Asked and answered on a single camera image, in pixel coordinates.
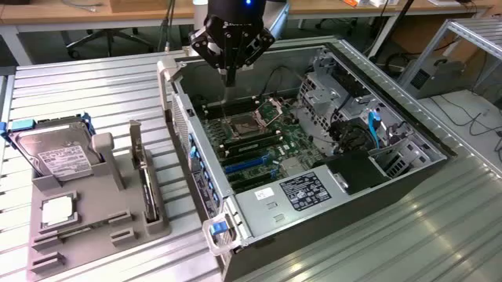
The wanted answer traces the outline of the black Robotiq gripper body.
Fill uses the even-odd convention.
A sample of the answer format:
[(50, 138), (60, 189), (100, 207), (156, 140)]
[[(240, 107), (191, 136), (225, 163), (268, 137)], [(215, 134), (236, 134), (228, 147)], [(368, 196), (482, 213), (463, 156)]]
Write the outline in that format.
[(231, 48), (228, 51), (229, 54), (227, 55), (229, 65), (232, 65), (241, 32), (247, 29), (252, 31), (264, 28), (264, 9), (265, 1), (228, 0), (208, 2), (207, 16), (216, 16), (224, 21), (225, 46)]

